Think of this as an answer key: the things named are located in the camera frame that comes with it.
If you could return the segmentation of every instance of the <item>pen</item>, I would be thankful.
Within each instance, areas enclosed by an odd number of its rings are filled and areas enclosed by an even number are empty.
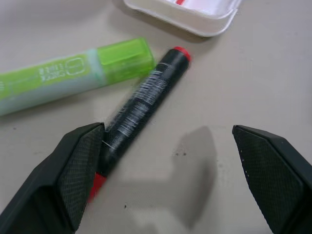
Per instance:
[[[175,84],[187,71],[190,54],[182,47],[168,51],[106,128],[92,199]]]

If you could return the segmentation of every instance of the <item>red marker tip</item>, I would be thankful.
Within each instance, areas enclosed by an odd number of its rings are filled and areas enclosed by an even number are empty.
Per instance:
[[[192,57],[189,54],[189,52],[186,49],[184,49],[183,47],[176,46],[174,49],[182,52],[185,55],[185,57],[188,59],[189,62],[192,60]]]

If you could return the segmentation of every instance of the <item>gray table surface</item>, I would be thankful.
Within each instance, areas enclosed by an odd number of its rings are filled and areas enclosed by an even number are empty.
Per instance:
[[[244,178],[234,124],[288,139],[312,163],[312,1],[247,0],[202,39],[121,0],[0,1],[0,72],[145,37],[192,66],[90,204],[78,234],[270,234]],[[62,136],[107,121],[135,80],[0,118],[0,211]]]

